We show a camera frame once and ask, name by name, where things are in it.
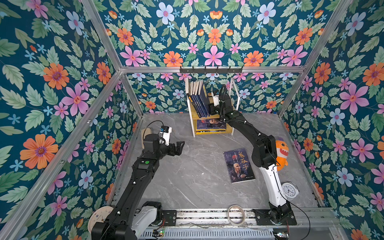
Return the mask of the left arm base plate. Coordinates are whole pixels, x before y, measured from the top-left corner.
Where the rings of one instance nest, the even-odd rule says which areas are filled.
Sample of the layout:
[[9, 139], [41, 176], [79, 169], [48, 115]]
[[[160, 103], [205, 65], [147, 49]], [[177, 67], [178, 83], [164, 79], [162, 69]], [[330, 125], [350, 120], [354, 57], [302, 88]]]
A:
[[176, 210], [163, 210], [161, 218], [161, 227], [174, 227], [176, 226], [178, 211]]

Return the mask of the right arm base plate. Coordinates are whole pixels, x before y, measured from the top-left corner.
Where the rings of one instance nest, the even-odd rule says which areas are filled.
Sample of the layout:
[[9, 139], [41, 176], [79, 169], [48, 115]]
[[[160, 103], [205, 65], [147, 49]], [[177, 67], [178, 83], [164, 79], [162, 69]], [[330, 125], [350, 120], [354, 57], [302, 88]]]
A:
[[296, 226], [298, 224], [293, 211], [283, 216], [279, 216], [271, 210], [264, 209], [252, 209], [252, 212], [255, 214], [255, 220], [258, 226]]

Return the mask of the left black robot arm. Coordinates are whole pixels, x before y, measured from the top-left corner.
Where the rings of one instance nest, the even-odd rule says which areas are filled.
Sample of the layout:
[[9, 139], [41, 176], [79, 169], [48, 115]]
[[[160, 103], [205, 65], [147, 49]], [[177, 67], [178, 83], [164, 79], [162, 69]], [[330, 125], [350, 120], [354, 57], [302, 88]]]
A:
[[92, 240], [137, 240], [150, 225], [163, 220], [161, 203], [148, 202], [138, 213], [136, 210], [160, 160], [165, 156], [180, 156], [185, 142], [171, 144], [158, 134], [149, 134], [144, 137], [143, 145], [142, 154], [133, 164], [130, 181], [118, 203], [104, 222], [95, 222], [91, 228]]

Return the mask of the navy book yellow label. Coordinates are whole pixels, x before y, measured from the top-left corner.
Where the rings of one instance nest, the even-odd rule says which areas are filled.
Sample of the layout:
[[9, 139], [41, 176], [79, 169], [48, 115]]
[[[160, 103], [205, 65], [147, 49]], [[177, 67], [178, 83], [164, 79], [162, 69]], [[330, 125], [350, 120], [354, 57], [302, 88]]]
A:
[[189, 83], [189, 94], [190, 94], [191, 102], [192, 102], [192, 105], [195, 109], [196, 115], [199, 117], [199, 110], [198, 110], [197, 102], [196, 102], [196, 99], [195, 99], [194, 94], [193, 94], [193, 82]]

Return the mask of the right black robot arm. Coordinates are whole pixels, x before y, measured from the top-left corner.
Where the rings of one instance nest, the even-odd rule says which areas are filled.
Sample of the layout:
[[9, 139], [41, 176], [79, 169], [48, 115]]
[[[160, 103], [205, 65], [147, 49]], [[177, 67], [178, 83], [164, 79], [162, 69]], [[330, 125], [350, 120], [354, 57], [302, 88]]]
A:
[[278, 151], [276, 139], [254, 127], [241, 112], [233, 107], [226, 85], [215, 96], [217, 104], [210, 104], [211, 113], [218, 114], [220, 121], [239, 131], [253, 146], [252, 161], [261, 170], [269, 194], [269, 218], [275, 225], [281, 224], [292, 214], [290, 202], [283, 193], [278, 175]]

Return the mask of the yellow cartoon cover book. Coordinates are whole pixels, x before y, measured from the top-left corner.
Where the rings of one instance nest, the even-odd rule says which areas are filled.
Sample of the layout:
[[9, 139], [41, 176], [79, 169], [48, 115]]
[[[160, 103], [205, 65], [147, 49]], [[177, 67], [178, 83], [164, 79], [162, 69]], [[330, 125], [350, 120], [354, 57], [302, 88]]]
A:
[[226, 130], [196, 131], [196, 135], [225, 134]]

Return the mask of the dark old man cover book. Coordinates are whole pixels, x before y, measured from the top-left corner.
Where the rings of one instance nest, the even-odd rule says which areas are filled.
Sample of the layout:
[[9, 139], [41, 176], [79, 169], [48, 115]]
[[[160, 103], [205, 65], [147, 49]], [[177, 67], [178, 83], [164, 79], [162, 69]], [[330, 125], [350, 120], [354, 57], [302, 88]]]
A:
[[245, 148], [223, 152], [231, 183], [256, 179]]

